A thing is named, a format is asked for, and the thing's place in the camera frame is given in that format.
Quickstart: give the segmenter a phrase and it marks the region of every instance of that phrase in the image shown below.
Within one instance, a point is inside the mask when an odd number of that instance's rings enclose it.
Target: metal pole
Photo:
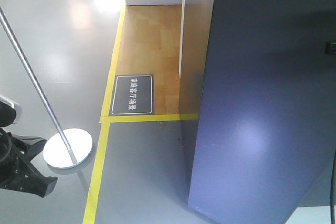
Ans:
[[[71,146],[70,146],[70,144],[69,144],[69,142],[68,142],[68,140],[67,140],[67,138],[66,138],[66,136],[65,136],[65,134],[64,134],[64,132],[63,132],[63,130],[62,130],[62,128],[61,128],[61,126],[60,126],[60,124],[59,124],[59,122],[58,122],[58,120],[57,120],[49,102],[48,102],[48,100],[47,100],[46,95],[44,94],[44,92],[42,90],[41,85],[39,84],[32,68],[31,68],[31,66],[30,66],[30,64],[29,64],[29,62],[28,62],[28,60],[25,56],[25,53],[21,49],[21,46],[20,46],[19,42],[17,41],[17,39],[16,39],[16,37],[13,33],[13,30],[10,27],[10,25],[9,25],[7,19],[6,19],[6,16],[5,16],[4,12],[2,11],[1,7],[0,7],[0,22],[1,22],[5,32],[7,33],[7,36],[9,38],[9,40],[11,41],[17,55],[19,56],[20,61],[22,62],[22,65],[26,69],[27,74],[29,75],[29,78],[32,81],[38,95],[40,96],[44,106],[46,107],[52,122],[54,123],[58,133],[60,134],[60,136],[61,136],[61,138],[62,138],[62,140],[63,140],[63,142],[64,142],[64,144],[65,144],[65,146],[66,146],[66,148],[69,152],[69,155],[71,157],[71,160],[72,160],[73,164],[76,164],[77,160],[76,160],[76,157],[75,157],[75,155],[74,155],[74,153],[71,149]]]

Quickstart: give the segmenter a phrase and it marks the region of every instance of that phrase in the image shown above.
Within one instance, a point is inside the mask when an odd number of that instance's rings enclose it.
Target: blue panel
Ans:
[[[336,146],[335,0],[215,0],[189,205],[286,222]]]

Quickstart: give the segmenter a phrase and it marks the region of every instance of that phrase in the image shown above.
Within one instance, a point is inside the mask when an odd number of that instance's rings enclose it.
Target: yellow tape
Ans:
[[[107,87],[104,96],[102,114],[110,110],[110,103],[112,98],[112,89],[114,85],[114,77],[116,75],[117,63],[119,57],[119,48],[121,43],[122,27],[125,16],[125,6],[120,12],[120,18],[118,23],[117,35],[115,37],[114,49],[112,54],[112,61],[110,72],[108,76]],[[83,224],[94,224],[96,220],[97,206],[100,193],[101,179],[104,169],[104,160],[107,149],[107,142],[109,139],[110,123],[103,123],[100,129],[99,144],[96,154],[96,159],[94,161],[94,167],[92,172],[92,178],[90,183],[90,189],[88,194],[88,199],[85,207],[85,213],[83,218]]]
[[[100,119],[101,123],[125,123],[125,122],[156,122],[156,121],[179,121],[180,115],[123,115],[105,116]]]
[[[99,143],[97,148],[96,159],[92,172],[92,179],[86,202],[83,224],[94,224],[96,220],[97,205],[99,199],[101,178],[104,169],[104,160],[109,139],[110,124],[103,123],[100,128]]]
[[[112,54],[111,67],[110,67],[110,72],[109,72],[107,85],[106,85],[103,108],[101,110],[101,117],[109,116],[109,113],[110,113],[112,91],[113,91],[113,86],[114,86],[115,75],[116,75],[116,72],[117,72],[117,64],[118,64],[118,59],[119,59],[122,29],[123,29],[123,24],[124,24],[124,20],[125,20],[125,9],[126,9],[126,7],[124,6],[123,9],[120,12],[118,30],[117,30],[117,34],[115,35],[115,42],[114,42],[114,49],[113,49],[113,54]]]

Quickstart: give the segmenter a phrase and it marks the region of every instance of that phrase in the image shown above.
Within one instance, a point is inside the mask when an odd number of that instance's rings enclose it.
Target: black sign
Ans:
[[[154,76],[116,76],[110,115],[154,114]]]

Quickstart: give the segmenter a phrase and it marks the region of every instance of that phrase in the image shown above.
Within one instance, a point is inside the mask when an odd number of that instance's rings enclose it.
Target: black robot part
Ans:
[[[57,177],[44,177],[30,162],[43,151],[46,140],[14,136],[0,128],[0,188],[45,197]]]
[[[0,101],[0,115],[0,127],[7,127],[15,121],[16,111],[6,103]]]

